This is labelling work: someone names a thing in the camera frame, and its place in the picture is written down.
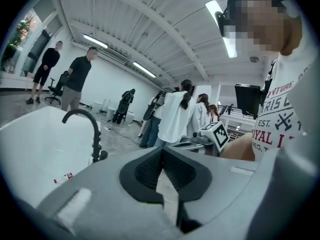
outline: gray floor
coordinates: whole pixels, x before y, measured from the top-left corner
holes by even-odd
[[[41,104],[35,102],[32,105],[27,105],[25,101],[30,97],[30,92],[0,92],[0,128],[14,119],[43,107],[53,106],[59,108],[60,106],[56,101],[53,101],[52,105],[48,101],[45,102],[45,97],[48,95],[48,93],[42,94]],[[106,122],[106,116],[103,114],[95,114],[93,116],[101,123],[100,144],[102,150],[107,151],[110,157],[125,156],[130,152],[141,149],[138,139],[141,128],[137,123],[133,122],[131,125],[126,126],[120,124],[118,126],[112,122]],[[158,180],[157,192],[164,197],[164,211],[172,222],[175,222],[178,211],[178,193],[163,171]]]

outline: faucet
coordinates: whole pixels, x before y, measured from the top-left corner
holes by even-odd
[[[101,132],[98,129],[97,121],[95,120],[93,115],[90,114],[88,111],[77,108],[77,109],[70,110],[68,113],[66,113],[62,119],[62,123],[65,124],[67,122],[67,120],[69,119],[69,117],[72,116],[73,114],[82,114],[82,115],[86,116],[91,121],[91,123],[93,125],[93,129],[94,129],[93,145],[92,145],[92,147],[93,147],[93,153],[92,153],[93,160],[92,160],[92,162],[93,163],[98,162],[99,161],[99,152],[101,150],[101,146],[99,145],[99,142],[101,140],[101,138],[100,138]]]

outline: ceiling light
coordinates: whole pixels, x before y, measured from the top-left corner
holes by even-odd
[[[142,70],[143,72],[147,73],[150,77],[152,77],[152,78],[156,77],[149,70],[145,69],[143,66],[139,65],[138,63],[134,62],[133,65],[135,65],[138,69]]]
[[[220,5],[218,4],[218,2],[216,0],[212,0],[210,2],[207,2],[205,4],[205,6],[209,10],[209,12],[212,15],[216,25],[218,26],[218,22],[217,22],[215,13],[216,12],[223,13],[223,11],[221,10]],[[223,41],[224,41],[224,44],[225,44],[225,47],[226,47],[226,51],[228,53],[229,58],[237,58],[238,54],[237,54],[237,50],[236,50],[236,42],[235,42],[235,40],[233,40],[231,38],[223,37]]]
[[[103,42],[101,42],[101,41],[99,41],[99,40],[97,40],[97,39],[95,39],[95,38],[93,38],[93,37],[91,37],[91,36],[88,36],[88,35],[84,34],[83,37],[84,37],[85,39],[88,39],[89,41],[91,41],[91,42],[99,45],[99,46],[102,46],[103,48],[108,49],[108,45],[106,45],[105,43],[103,43]]]

